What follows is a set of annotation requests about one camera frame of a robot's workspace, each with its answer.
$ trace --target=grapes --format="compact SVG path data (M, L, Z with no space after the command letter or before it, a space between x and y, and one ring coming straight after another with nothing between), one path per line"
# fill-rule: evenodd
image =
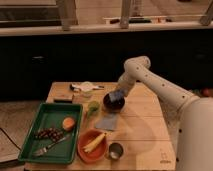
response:
M58 141L63 137L63 131L58 130L54 127L45 128L35 132L36 139L51 139L53 142Z

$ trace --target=food item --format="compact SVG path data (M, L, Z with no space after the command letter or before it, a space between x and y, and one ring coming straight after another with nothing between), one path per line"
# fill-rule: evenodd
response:
M54 128L45 128L35 132L36 139L47 139L50 138L53 142L58 141L61 137L63 137L63 132Z
M105 138L105 136L106 133L101 133L100 135L98 135L94 140L92 140L89 144L83 147L84 152L86 153L92 152L101 143L101 141Z
M62 123L62 127L65 131L71 131L74 125L75 120L72 117L66 117Z

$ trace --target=orange bowl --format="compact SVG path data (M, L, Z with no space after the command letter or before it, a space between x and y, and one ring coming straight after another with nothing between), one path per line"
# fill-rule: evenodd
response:
M78 139L78 154L85 163L94 163L104 157L107 152L107 140L106 137L101 143L90 153L84 152L83 147L94 140L102 132L98 130L89 130L85 134L82 134Z

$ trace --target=cloth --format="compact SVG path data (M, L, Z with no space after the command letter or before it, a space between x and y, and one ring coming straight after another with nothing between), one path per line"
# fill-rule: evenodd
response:
M107 131L114 131L117 125L118 114L109 113L102 117L96 124L95 128Z

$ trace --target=cup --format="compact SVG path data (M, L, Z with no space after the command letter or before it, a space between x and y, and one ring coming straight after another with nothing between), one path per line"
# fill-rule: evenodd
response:
M81 92L84 97L91 97L93 91L93 84L89 81L81 83Z
M109 158L118 160L124 153L123 147L119 143L112 143L109 146Z

